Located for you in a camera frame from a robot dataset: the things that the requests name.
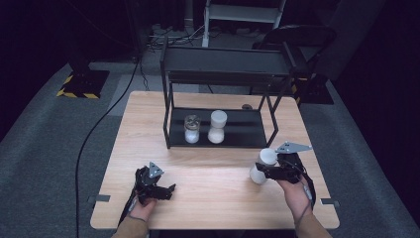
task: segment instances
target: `human hand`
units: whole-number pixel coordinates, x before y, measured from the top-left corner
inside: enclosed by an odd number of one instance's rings
[[[152,212],[155,209],[155,206],[158,203],[158,200],[155,198],[147,198],[144,204],[141,204],[138,198],[135,198],[136,203],[133,209],[130,211],[129,215],[134,218],[140,218],[144,221],[148,221],[149,217],[151,216]]]
[[[304,177],[300,177],[300,182],[295,184],[287,180],[278,180],[277,182],[284,190],[284,198],[295,222],[305,215],[312,214],[311,201],[303,188],[304,184],[308,187],[308,182]]]

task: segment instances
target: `forearm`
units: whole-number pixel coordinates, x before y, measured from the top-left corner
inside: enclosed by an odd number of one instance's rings
[[[300,223],[296,224],[296,234],[299,238],[332,237],[312,213],[303,216]]]
[[[112,238],[145,238],[148,233],[149,228],[144,220],[127,216]]]

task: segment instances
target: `gray floor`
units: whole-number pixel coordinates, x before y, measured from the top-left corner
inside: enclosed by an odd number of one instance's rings
[[[210,40],[210,47],[249,49],[255,40],[220,35]],[[147,52],[143,58],[150,90],[160,90],[158,56],[158,51]],[[56,97],[71,72],[66,65],[39,91],[0,144],[0,237],[75,236],[74,175],[79,150],[91,128],[125,90],[134,65],[95,62],[91,68],[111,71],[100,99]],[[137,72],[130,90],[143,87],[144,79]],[[334,105],[303,104],[300,110],[330,193],[341,204],[337,209],[341,225],[331,234],[420,237],[418,226],[388,183],[331,83],[328,88]],[[205,86],[178,89],[207,92]],[[233,92],[224,87],[214,90]],[[93,208],[87,198],[99,191],[125,103],[121,100],[104,117],[81,154],[80,237],[109,237],[114,232],[90,226]]]

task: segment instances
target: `black metal shelf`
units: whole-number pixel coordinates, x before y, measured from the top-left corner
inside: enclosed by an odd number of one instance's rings
[[[160,72],[166,109],[163,131],[167,147],[269,147],[278,132],[274,112],[295,69],[296,63],[287,43],[283,44],[281,51],[254,51],[170,47],[166,38],[160,56]],[[273,104],[265,93],[258,109],[223,109],[228,114],[228,122],[224,128],[225,139],[220,144],[211,143],[207,135],[211,113],[221,108],[182,108],[176,107],[173,101],[173,83],[258,85],[268,88],[274,78],[283,78],[283,81]],[[265,102],[273,124],[273,132],[268,140],[261,114]],[[201,118],[200,139],[195,144],[189,144],[184,139],[183,124],[187,115],[198,115]]]
[[[225,139],[220,144],[213,144],[207,138],[210,130],[210,116],[216,109],[173,108],[170,119],[169,143],[184,147],[238,147],[263,148],[266,145],[263,119],[258,110],[224,110],[228,122],[224,127]],[[201,118],[200,139],[189,144],[184,139],[184,118],[197,115]]]

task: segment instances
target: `glass jar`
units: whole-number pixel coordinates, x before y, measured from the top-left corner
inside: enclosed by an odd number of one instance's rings
[[[194,144],[200,138],[201,119],[197,115],[188,115],[184,119],[185,141]]]

